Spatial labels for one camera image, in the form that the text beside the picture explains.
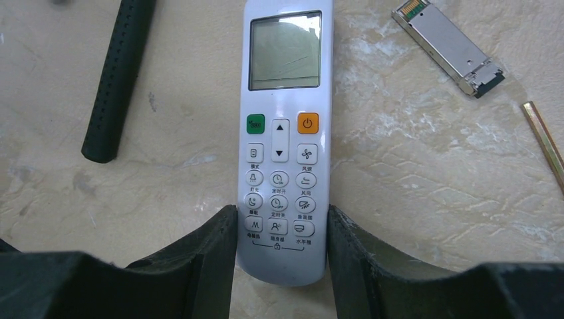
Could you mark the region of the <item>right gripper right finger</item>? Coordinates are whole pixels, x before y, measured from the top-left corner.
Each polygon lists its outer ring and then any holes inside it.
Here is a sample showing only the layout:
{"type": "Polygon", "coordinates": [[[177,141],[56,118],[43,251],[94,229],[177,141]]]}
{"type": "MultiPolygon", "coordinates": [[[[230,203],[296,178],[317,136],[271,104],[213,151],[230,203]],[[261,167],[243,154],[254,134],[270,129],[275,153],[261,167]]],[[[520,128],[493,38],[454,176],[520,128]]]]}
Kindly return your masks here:
{"type": "Polygon", "coordinates": [[[339,318],[562,318],[561,263],[482,263],[453,272],[365,231],[329,207],[329,268],[339,318]]]}

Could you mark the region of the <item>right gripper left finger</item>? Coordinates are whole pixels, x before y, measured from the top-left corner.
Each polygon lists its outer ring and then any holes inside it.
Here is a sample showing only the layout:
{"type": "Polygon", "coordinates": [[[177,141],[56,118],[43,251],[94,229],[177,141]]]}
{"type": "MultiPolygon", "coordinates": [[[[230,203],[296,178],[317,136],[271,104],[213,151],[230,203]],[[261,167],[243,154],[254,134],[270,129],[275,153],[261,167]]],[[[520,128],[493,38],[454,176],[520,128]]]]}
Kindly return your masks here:
{"type": "Polygon", "coordinates": [[[2,318],[227,318],[237,209],[120,268],[80,251],[22,253],[1,243],[2,318]]]}

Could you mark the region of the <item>white remote control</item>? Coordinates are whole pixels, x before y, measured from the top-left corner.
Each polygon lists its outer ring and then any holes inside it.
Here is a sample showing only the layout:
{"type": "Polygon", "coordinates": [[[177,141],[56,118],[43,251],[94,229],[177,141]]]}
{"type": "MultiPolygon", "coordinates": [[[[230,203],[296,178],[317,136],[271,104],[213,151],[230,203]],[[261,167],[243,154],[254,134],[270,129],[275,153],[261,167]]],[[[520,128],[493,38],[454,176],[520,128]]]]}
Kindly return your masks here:
{"type": "Polygon", "coordinates": [[[333,12],[332,1],[243,11],[236,261],[278,286],[326,270],[333,12]]]}

